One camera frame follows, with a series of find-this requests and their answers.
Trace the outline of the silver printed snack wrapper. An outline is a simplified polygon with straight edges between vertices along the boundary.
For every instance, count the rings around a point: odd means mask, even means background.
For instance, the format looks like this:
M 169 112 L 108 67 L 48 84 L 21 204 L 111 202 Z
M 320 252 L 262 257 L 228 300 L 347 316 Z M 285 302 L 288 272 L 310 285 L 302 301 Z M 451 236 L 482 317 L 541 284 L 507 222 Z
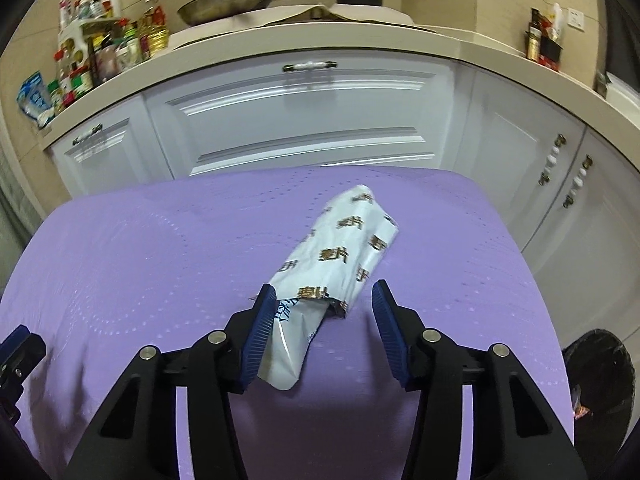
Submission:
M 260 379 L 281 391 L 295 386 L 326 311 L 348 315 L 398 232 L 395 220 L 365 185 L 326 203 L 270 280 L 278 306 Z

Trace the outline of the black trash bin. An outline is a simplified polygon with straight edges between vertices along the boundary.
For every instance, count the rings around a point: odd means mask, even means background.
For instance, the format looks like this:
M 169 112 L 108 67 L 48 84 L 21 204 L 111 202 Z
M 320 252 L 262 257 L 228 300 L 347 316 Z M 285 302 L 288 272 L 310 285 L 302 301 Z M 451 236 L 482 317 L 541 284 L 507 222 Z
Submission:
M 608 330 L 590 330 L 563 350 L 574 411 L 574 445 L 592 473 L 608 466 L 623 444 L 636 371 L 626 347 Z

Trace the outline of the white kitchen cabinets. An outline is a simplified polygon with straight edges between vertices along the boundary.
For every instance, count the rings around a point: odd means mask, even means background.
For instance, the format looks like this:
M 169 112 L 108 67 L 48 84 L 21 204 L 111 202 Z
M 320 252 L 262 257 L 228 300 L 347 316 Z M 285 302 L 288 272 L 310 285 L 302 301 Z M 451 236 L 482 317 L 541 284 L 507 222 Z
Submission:
M 446 169 L 498 210 L 561 344 L 639 351 L 639 175 L 533 91 L 424 55 L 308 51 L 172 78 L 104 108 L 50 153 L 75 196 L 309 165 Z

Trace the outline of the purple tablecloth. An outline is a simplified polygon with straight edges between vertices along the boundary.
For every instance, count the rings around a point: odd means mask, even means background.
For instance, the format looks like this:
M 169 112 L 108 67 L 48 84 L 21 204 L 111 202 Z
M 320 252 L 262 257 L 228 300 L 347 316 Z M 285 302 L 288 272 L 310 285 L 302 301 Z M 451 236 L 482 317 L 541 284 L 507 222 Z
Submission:
M 181 349 L 248 308 L 326 203 L 370 188 L 398 224 L 374 270 L 458 344 L 507 344 L 565 428 L 562 352 L 518 246 L 471 180 L 445 170 L 296 168 L 206 174 L 73 200 L 52 212 L 1 299 L 1 329 L 47 346 L 21 397 L 21 434 L 52 478 L 134 352 Z M 369 289 L 327 318 L 296 386 L 231 400 L 253 479 L 396 479 L 418 397 L 390 374 Z

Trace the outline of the blue white bag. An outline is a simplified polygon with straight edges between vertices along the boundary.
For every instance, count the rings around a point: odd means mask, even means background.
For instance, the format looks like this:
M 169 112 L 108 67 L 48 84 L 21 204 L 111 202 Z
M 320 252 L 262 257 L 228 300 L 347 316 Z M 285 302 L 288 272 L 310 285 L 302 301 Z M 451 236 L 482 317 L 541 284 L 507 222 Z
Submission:
M 48 88 L 39 72 L 33 73 L 22 83 L 16 102 L 23 114 L 33 120 L 39 129 L 47 127 L 55 116 Z

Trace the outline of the cooking oil bottle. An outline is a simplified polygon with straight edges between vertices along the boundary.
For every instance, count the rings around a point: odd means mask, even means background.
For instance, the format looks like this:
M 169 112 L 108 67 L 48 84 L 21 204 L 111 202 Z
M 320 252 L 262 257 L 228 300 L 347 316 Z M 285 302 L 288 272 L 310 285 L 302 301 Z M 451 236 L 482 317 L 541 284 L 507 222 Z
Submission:
M 152 58 L 168 46 L 169 29 L 160 0 L 145 0 L 146 9 L 140 20 L 141 42 L 145 56 Z

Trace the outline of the red black box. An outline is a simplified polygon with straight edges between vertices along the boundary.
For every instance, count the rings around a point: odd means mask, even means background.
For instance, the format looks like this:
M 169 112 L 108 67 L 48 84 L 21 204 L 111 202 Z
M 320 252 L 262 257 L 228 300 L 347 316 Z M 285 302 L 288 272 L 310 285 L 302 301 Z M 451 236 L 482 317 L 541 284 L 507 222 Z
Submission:
M 549 37 L 543 36 L 540 40 L 538 63 L 558 72 L 560 70 L 560 58 L 562 47 Z

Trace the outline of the dark sauce bottle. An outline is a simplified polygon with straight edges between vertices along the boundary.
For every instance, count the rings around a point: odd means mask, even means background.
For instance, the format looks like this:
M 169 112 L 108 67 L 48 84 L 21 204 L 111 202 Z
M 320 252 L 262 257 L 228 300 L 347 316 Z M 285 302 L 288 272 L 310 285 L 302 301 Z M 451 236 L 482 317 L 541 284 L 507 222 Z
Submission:
M 540 13 L 538 9 L 533 8 L 530 10 L 530 20 L 526 32 L 526 58 L 529 61 L 538 62 L 542 37 Z

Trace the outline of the steel wok pan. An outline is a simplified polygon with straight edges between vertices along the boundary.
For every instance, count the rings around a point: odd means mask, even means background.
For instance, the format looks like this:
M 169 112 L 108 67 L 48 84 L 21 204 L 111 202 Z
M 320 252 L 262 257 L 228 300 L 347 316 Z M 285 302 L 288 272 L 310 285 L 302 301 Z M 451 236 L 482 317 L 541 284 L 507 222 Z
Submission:
M 177 11 L 188 26 L 196 26 L 232 16 L 265 9 L 272 0 L 191 0 Z

